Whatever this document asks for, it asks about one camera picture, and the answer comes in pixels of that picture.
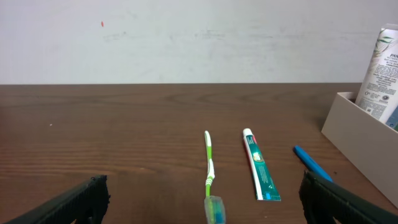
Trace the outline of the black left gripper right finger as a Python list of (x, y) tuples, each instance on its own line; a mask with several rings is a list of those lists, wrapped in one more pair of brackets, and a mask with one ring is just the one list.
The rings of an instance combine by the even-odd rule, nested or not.
[(299, 189), (308, 224), (396, 224), (397, 215), (306, 170)]

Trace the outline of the green toothpaste tube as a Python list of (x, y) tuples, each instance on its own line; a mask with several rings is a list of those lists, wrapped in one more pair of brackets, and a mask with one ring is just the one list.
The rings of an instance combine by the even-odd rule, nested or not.
[(257, 200), (281, 201), (280, 194), (274, 185), (256, 138), (249, 128), (243, 129), (243, 141), (249, 159)]

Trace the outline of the white lotion tube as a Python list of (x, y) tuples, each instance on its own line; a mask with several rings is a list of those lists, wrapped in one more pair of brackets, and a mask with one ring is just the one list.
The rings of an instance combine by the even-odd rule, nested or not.
[(382, 26), (355, 104), (382, 123), (397, 108), (396, 24)]

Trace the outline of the white box with red bottom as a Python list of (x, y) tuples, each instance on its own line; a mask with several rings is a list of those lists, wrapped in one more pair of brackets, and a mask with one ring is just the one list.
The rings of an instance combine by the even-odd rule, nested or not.
[(336, 94), (322, 134), (397, 205), (397, 131), (355, 105), (355, 93)]

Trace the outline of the blue disposable razor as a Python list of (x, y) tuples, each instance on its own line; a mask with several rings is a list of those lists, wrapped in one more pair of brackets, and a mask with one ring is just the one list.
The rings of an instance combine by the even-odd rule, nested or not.
[(293, 151), (308, 170), (316, 173), (326, 180), (329, 180), (330, 182), (333, 181), (332, 178), (300, 146), (294, 146)]

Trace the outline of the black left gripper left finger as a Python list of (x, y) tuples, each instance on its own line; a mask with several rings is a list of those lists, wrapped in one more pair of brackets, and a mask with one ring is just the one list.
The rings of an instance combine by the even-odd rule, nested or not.
[(106, 181), (106, 175), (93, 176), (33, 210), (8, 221), (8, 224), (101, 224), (110, 199)]

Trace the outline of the green white toothbrush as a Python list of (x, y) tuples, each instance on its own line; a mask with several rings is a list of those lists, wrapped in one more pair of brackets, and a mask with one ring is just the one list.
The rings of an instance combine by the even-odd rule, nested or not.
[(204, 132), (207, 156), (207, 177), (205, 181), (205, 215), (207, 224), (225, 224), (226, 214), (221, 197), (211, 195), (211, 185), (215, 179), (215, 168), (212, 159), (211, 137), (208, 131)]

